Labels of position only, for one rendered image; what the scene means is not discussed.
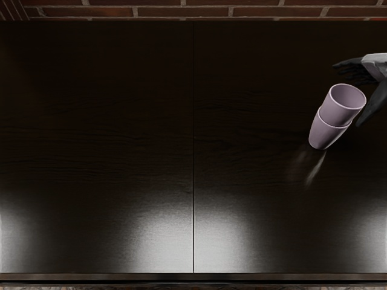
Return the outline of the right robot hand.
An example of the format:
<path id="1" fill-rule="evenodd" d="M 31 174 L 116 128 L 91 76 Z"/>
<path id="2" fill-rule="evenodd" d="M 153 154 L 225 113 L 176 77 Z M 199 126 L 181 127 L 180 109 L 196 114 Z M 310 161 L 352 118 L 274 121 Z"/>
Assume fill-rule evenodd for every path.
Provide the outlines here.
<path id="1" fill-rule="evenodd" d="M 342 60 L 332 65 L 332 68 L 340 69 L 338 74 L 345 75 L 345 79 L 353 81 L 353 85 L 358 88 L 363 85 L 377 85 L 356 121 L 357 127 L 369 121 L 387 105 L 387 53 L 371 53 Z"/>

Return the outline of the mauve plastic cup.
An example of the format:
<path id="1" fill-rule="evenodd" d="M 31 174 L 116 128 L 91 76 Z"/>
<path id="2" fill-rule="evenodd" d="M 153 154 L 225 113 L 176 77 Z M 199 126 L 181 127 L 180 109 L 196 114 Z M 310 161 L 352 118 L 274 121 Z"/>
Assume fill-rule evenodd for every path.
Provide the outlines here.
<path id="1" fill-rule="evenodd" d="M 345 83 L 333 85 L 327 93 L 319 114 L 331 126 L 343 127 L 366 105 L 366 97 L 358 88 Z"/>
<path id="2" fill-rule="evenodd" d="M 325 150 L 344 134 L 351 123 L 341 127 L 332 126 L 321 118 L 319 108 L 310 128 L 308 142 L 317 150 Z"/>

